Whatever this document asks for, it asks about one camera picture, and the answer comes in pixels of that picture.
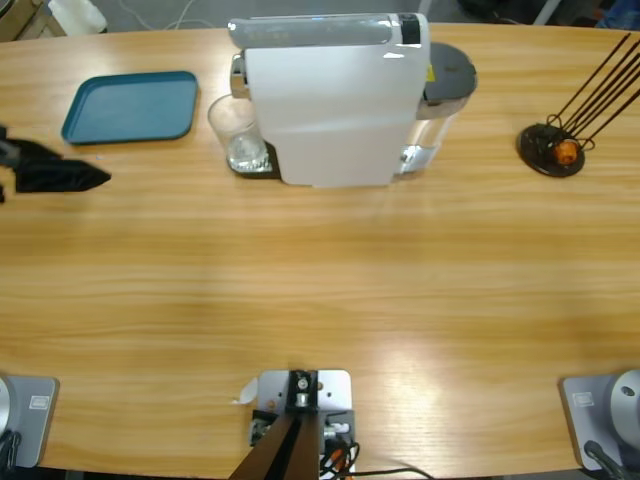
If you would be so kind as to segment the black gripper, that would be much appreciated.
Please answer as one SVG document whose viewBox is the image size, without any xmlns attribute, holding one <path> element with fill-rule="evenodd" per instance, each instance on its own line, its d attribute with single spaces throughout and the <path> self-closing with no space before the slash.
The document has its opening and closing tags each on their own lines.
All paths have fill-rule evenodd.
<svg viewBox="0 0 640 480">
<path fill-rule="evenodd" d="M 17 193 L 84 192 L 103 185 L 111 174 L 82 160 L 63 160 L 40 143 L 7 139 L 1 127 L 1 165 L 14 170 Z"/>
</svg>

